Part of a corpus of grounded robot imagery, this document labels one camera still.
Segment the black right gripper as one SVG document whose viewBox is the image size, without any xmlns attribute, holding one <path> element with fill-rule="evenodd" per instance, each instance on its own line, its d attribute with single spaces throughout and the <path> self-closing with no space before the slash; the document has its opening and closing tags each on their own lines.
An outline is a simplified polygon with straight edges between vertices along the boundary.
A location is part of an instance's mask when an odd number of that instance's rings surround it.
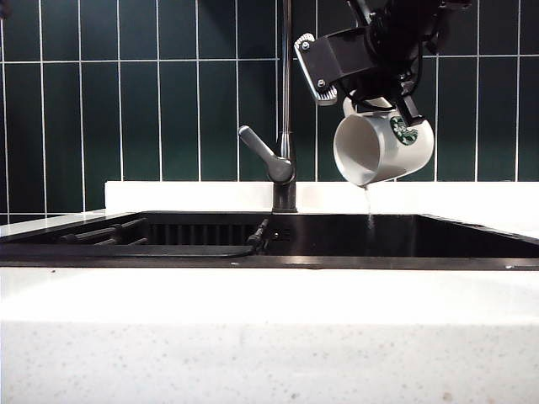
<svg viewBox="0 0 539 404">
<path fill-rule="evenodd" d="M 370 8 L 349 1 L 358 28 L 315 38 L 305 33 L 294 43 L 315 104 L 338 98 L 336 84 L 347 77 L 350 100 L 393 100 L 406 125 L 420 125 L 413 94 L 422 77 L 423 50 L 437 52 L 446 41 L 445 1 L 388 1 Z M 377 74 L 366 81 L 362 76 Z"/>
</svg>

